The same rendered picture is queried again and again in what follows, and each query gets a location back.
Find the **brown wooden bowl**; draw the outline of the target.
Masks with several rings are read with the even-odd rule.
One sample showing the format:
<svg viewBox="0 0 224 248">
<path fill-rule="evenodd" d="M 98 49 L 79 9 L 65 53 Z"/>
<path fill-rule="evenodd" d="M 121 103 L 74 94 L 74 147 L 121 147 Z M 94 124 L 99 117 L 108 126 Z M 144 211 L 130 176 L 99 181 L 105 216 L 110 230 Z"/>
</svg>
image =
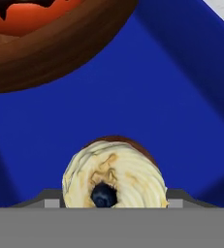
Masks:
<svg viewBox="0 0 224 248">
<path fill-rule="evenodd" d="M 138 0 L 83 0 L 52 23 L 23 37 L 0 34 L 0 93 L 61 78 L 100 52 Z"/>
</svg>

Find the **cream frosted blueberry cupcake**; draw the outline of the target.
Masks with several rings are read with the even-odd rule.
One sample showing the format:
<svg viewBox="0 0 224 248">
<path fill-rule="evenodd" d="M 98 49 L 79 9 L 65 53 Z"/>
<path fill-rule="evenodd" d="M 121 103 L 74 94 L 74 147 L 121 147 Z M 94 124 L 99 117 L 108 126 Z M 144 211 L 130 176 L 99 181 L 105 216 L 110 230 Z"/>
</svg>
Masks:
<svg viewBox="0 0 224 248">
<path fill-rule="evenodd" d="M 167 186 L 152 156 L 122 136 L 98 138 L 71 159 L 62 178 L 68 208 L 165 208 Z"/>
</svg>

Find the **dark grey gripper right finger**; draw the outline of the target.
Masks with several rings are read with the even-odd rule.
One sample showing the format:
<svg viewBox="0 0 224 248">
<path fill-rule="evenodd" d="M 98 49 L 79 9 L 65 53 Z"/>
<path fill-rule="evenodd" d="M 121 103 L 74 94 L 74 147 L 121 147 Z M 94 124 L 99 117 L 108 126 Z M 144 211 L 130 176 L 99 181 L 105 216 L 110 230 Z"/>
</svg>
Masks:
<svg viewBox="0 0 224 248">
<path fill-rule="evenodd" d="M 195 200 L 181 189 L 169 189 L 167 191 L 168 208 L 211 208 L 212 204 Z"/>
</svg>

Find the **orange chocolate glazed donut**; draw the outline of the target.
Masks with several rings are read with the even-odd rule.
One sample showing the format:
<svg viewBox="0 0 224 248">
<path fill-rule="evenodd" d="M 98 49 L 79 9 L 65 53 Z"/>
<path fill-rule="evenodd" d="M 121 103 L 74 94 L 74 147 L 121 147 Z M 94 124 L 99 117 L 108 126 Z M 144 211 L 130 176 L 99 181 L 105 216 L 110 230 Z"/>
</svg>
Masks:
<svg viewBox="0 0 224 248">
<path fill-rule="evenodd" d="M 0 0 L 0 34 L 29 34 L 69 13 L 82 1 Z"/>
</svg>

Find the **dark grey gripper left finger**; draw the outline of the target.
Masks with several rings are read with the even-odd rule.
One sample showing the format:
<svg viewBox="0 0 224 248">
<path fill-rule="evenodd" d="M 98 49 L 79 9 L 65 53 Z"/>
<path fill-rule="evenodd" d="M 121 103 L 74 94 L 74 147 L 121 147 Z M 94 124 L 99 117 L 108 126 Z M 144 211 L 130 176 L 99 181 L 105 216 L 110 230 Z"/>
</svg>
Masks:
<svg viewBox="0 0 224 248">
<path fill-rule="evenodd" d="M 15 204 L 15 207 L 64 208 L 63 194 L 58 189 L 45 189 L 36 198 Z"/>
</svg>

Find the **blue tray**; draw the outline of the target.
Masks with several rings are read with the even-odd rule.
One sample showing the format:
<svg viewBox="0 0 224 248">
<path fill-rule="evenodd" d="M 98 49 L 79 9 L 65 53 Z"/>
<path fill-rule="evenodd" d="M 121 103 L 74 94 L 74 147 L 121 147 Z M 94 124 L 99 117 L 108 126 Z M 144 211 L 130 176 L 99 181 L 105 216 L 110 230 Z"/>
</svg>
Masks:
<svg viewBox="0 0 224 248">
<path fill-rule="evenodd" d="M 224 21 L 204 0 L 140 0 L 80 69 L 0 94 L 0 206 L 59 187 L 105 135 L 137 140 L 169 187 L 224 207 Z"/>
</svg>

